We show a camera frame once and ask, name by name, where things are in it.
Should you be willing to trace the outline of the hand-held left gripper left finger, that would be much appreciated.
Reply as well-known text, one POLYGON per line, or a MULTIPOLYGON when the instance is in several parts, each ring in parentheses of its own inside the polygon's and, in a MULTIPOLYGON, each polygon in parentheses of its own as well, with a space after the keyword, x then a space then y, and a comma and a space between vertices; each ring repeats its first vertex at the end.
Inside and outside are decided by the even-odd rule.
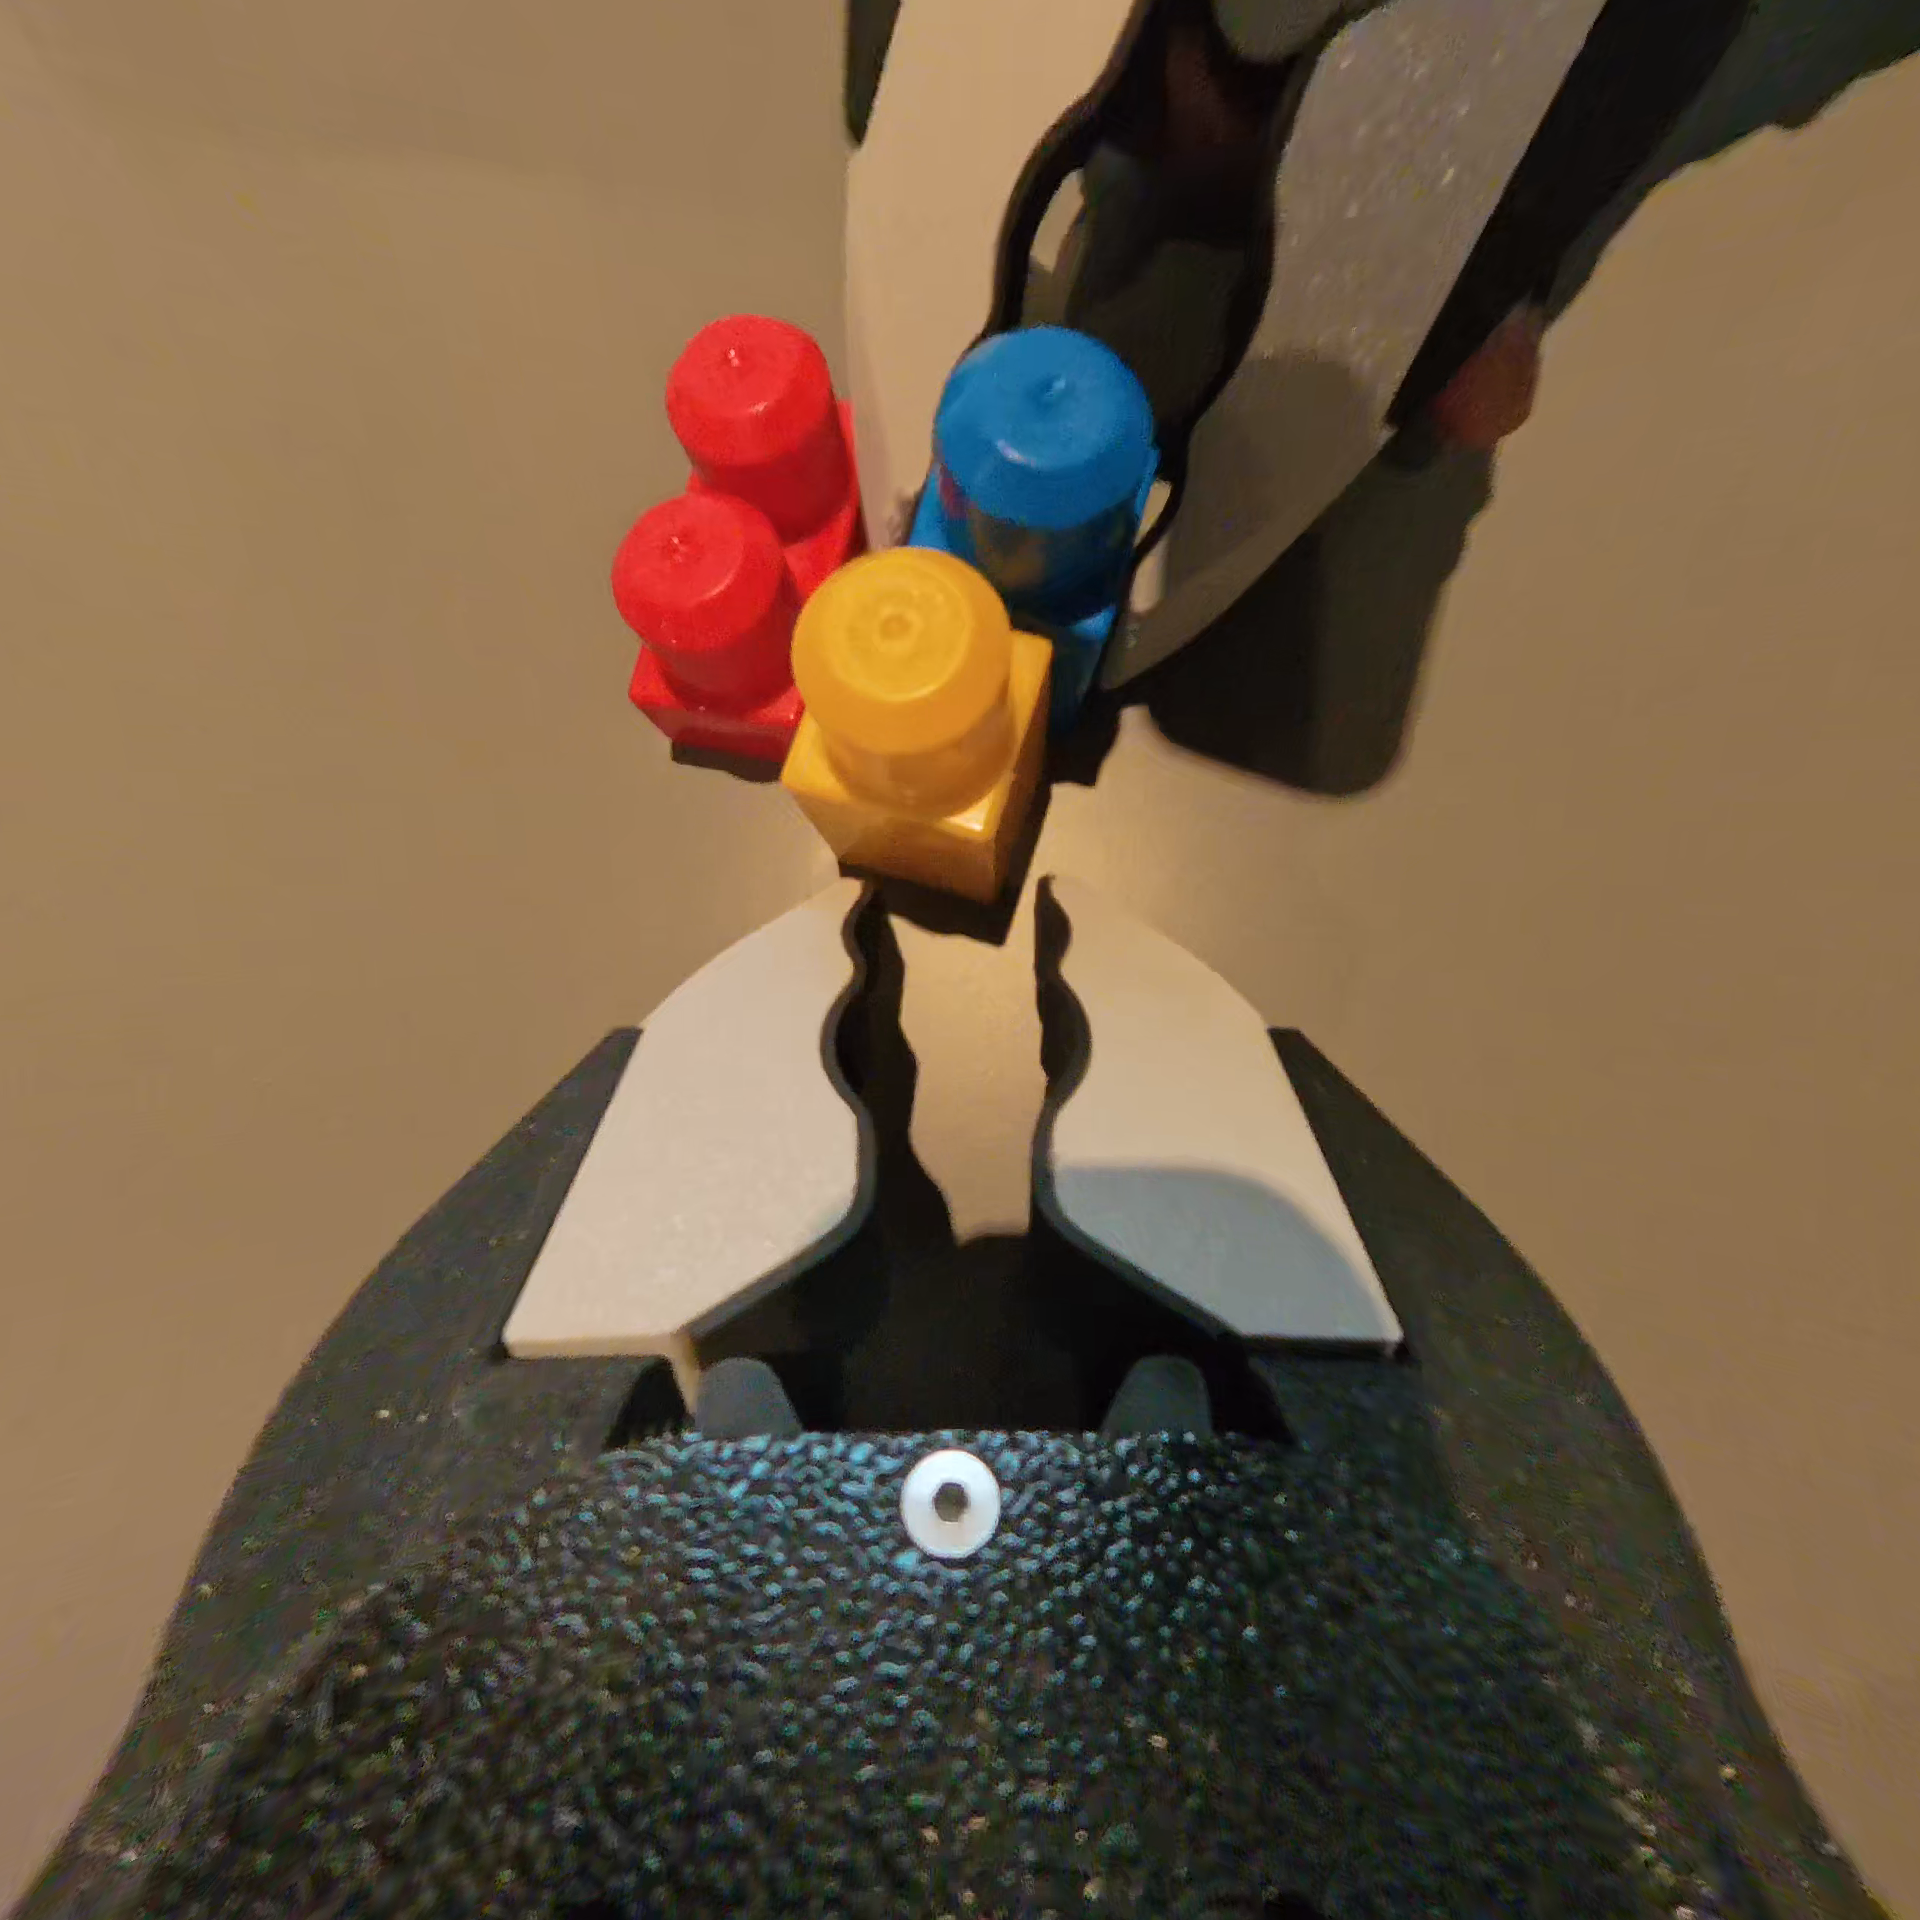
POLYGON ((874 886, 835 879, 690 971, 646 1019, 503 1324, 513 1360, 695 1360, 851 1241, 878 1130, 835 1035, 874 886))

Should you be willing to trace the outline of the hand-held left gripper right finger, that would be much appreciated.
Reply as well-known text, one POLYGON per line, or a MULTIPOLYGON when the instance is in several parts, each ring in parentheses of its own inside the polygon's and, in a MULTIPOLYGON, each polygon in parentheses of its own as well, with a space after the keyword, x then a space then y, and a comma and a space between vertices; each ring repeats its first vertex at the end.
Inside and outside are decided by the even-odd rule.
POLYGON ((1267 1026, 1211 964, 1042 877, 1035 1004, 1035 1214, 1067 1246, 1250 1345, 1406 1345, 1267 1026))

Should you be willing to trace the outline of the person's right hand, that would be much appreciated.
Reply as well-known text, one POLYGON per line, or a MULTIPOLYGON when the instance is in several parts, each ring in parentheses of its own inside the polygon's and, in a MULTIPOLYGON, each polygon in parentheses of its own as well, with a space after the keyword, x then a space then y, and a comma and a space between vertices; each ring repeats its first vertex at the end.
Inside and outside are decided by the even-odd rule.
POLYGON ((1545 360, 1545 310, 1522 305, 1461 361, 1429 403, 1429 427, 1450 449, 1488 455, 1534 411, 1545 360))

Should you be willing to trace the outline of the red two-stud toy block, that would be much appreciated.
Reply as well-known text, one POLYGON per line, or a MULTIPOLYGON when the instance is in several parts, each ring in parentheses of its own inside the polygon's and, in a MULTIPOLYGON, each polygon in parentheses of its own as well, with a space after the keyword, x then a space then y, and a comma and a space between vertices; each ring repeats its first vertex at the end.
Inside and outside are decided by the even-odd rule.
POLYGON ((683 489, 611 563, 634 634, 628 701, 683 755, 780 768, 805 718, 797 614, 864 549, 851 406, 812 333, 727 313, 675 360, 665 413, 683 489))

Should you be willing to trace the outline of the yellow one-stud toy block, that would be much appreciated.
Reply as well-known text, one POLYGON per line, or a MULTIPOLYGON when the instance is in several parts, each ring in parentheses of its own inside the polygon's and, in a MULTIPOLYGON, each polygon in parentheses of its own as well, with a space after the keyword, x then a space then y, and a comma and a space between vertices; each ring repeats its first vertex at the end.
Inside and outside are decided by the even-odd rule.
POLYGON ((797 614, 783 784, 847 868, 995 903, 1040 787, 1051 646, 968 563, 892 546, 797 614))

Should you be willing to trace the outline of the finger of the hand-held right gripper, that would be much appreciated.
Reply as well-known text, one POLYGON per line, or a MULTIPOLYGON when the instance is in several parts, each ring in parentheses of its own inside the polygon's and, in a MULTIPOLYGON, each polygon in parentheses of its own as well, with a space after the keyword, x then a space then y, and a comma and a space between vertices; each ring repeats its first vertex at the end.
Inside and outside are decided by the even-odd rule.
POLYGON ((1159 4, 1104 144, 1104 339, 1170 499, 1104 658, 1182 650, 1372 460, 1599 4, 1159 4))
POLYGON ((1148 4, 846 4, 846 378, 868 523, 908 523, 947 371, 1018 317, 1148 4))

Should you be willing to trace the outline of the blue one-stud toy block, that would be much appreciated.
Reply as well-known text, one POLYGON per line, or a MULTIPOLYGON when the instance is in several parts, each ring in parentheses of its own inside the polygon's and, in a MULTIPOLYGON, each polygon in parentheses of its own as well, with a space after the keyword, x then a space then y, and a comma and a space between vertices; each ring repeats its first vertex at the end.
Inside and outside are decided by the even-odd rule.
POLYGON ((1097 336, 1000 330, 947 374, 908 546, 968 563, 1051 646, 1048 723, 1090 698, 1157 483, 1157 419, 1097 336))

